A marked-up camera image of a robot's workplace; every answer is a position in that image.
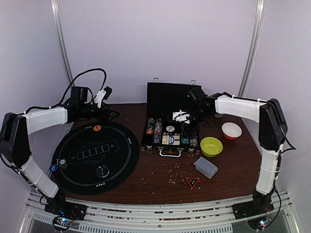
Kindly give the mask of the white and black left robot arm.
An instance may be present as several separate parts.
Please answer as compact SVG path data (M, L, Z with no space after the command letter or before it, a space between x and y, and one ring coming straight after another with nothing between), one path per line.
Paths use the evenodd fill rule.
M58 103L68 86L62 71L2 71L0 74L0 116L8 112L20 113L31 106ZM66 130L56 126L30 136L34 160L47 171L52 154ZM0 227L16 231L31 187L4 164L0 165Z

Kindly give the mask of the clear black round button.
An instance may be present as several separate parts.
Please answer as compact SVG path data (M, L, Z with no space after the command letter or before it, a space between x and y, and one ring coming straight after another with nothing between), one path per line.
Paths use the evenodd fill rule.
M100 178L105 178L109 175L109 168L107 166L98 166L96 169L96 175Z

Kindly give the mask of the black poker chip case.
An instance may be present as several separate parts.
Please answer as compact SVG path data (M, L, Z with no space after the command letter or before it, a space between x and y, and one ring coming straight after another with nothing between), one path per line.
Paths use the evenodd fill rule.
M156 150L161 157L200 151L200 126L195 116L195 91L200 89L194 83L147 83L143 150Z

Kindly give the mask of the blue small blind button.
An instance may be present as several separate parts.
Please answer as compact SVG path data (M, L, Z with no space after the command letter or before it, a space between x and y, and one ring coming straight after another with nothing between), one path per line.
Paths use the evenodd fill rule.
M52 165L50 166L50 168L49 168L49 171L50 171L51 173L55 173L57 170L58 170L58 165L56 165L56 164L52 164Z

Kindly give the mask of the orange round button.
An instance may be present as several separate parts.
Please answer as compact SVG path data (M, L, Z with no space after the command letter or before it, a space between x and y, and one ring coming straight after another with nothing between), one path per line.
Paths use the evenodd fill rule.
M94 127L93 127L93 130L94 131L96 131L96 132L98 132L98 131L100 131L101 130L101 125L95 125Z

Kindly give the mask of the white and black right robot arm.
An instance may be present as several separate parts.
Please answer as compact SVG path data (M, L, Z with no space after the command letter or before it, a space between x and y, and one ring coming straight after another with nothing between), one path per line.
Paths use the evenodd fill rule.
M249 218L274 209L272 195L279 194L276 180L281 169L282 155L295 150L288 138L288 125L279 100L248 99L227 92L207 95L200 86L187 93L190 110L175 110L172 119L182 123L199 123L211 114L230 115L247 119L258 125L261 153L259 179L252 199L232 206L235 219Z

